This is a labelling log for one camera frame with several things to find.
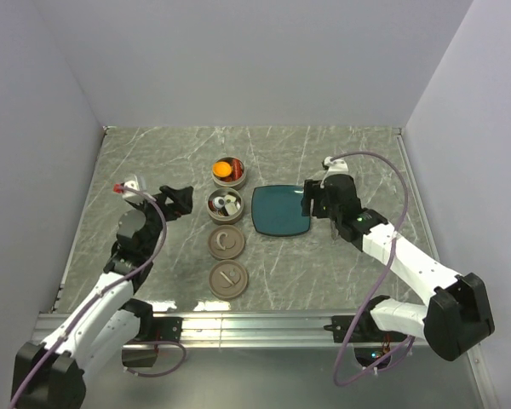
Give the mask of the orange half fruit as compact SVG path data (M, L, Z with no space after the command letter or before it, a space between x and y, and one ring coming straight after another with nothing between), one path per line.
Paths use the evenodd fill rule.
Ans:
M233 172L233 167L227 161L218 161L212 165L213 175L217 178L227 178Z

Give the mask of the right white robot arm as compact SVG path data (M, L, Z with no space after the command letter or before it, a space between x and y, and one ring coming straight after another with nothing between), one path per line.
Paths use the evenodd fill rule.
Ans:
M333 175L307 180L305 216L326 218L338 235L404 281L420 303L369 296L347 329L375 341L386 332L420 338L442 359L453 361L495 331L484 281L462 275L428 256L375 210L362 206L353 178Z

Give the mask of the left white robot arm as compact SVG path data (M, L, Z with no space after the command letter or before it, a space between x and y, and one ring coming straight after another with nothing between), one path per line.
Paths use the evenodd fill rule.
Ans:
M78 307L16 354L12 408L79 408L91 379L125 344L157 344L152 305L135 293L164 247L168 222L192 212L193 189L161 186L151 195L132 178L114 190L131 208L118 220L110 258Z

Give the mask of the white rice block seaweed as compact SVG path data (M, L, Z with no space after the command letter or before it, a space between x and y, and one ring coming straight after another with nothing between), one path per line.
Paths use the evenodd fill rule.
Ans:
M235 202L228 202L225 203L223 210L227 216L233 216L239 212L239 207Z

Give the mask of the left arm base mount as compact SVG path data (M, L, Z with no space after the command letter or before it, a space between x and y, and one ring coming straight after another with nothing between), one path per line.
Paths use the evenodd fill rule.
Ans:
M178 316L154 316L149 327L127 342L122 348L122 363L127 368L152 368L158 361L160 349L181 340L183 319Z

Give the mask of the blue white small bowl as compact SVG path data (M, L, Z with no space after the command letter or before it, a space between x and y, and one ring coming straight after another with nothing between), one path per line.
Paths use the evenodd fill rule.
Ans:
M216 209L222 209L225 206L226 201L223 197L215 197L212 203Z

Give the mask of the red sausage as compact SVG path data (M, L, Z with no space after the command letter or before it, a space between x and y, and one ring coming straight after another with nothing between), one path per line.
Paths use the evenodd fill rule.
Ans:
M236 180L240 179L244 173L244 168L243 168L242 162L239 159L234 158L232 160L232 169L233 169L233 172L232 172L233 180L236 181Z

